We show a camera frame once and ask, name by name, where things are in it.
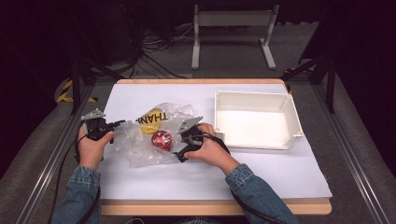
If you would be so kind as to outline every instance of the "clear plastic bag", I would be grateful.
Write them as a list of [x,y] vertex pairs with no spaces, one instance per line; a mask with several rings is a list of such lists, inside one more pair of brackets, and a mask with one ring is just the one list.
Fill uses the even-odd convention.
[[192,118],[191,105],[157,105],[136,121],[117,127],[113,146],[132,167],[179,162],[174,152],[186,144],[177,130],[183,120]]

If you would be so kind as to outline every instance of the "person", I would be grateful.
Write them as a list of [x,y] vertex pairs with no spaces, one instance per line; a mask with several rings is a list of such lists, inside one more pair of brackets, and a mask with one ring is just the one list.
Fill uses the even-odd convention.
[[[212,125],[199,123],[202,133],[215,135]],[[84,135],[82,129],[79,138]],[[78,145],[80,152],[79,167],[70,178],[68,192],[62,204],[57,208],[51,223],[78,223],[91,208],[97,190],[99,189],[100,174],[97,171],[103,158],[105,145],[113,138],[114,133],[107,133],[99,141],[83,138]],[[219,167],[225,175],[225,182],[230,190],[248,207],[275,218],[283,223],[299,223],[297,217],[289,210],[285,203],[272,188],[254,173],[244,163],[239,163],[216,141],[204,138],[201,148],[184,154],[186,159],[201,160]],[[271,223],[243,209],[249,223]],[[100,218],[100,204],[97,204],[86,223],[98,223]],[[194,221],[178,222],[211,224],[210,218],[199,218]]]

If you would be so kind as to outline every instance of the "red object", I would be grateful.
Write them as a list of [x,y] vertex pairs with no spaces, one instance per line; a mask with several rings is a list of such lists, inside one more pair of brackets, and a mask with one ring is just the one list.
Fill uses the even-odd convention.
[[172,135],[166,131],[158,131],[151,137],[152,145],[163,150],[168,150],[172,144]]

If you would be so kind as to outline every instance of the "sleeve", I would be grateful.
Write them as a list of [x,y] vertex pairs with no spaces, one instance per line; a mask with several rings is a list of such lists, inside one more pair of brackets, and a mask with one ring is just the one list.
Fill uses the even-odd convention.
[[[274,190],[245,164],[240,164],[226,175],[225,180],[231,191],[247,206],[269,217],[285,223],[299,223]],[[250,223],[270,223],[244,209]]]
[[[87,167],[77,167],[67,183],[68,191],[56,209],[51,223],[78,223],[90,210],[99,189],[100,173]],[[85,223],[99,223],[100,204]]]

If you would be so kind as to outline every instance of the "white plastic tray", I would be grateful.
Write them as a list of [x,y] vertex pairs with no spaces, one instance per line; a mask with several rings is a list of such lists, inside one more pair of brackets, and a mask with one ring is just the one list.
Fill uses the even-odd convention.
[[288,149],[304,135],[290,94],[216,91],[215,128],[228,147]]

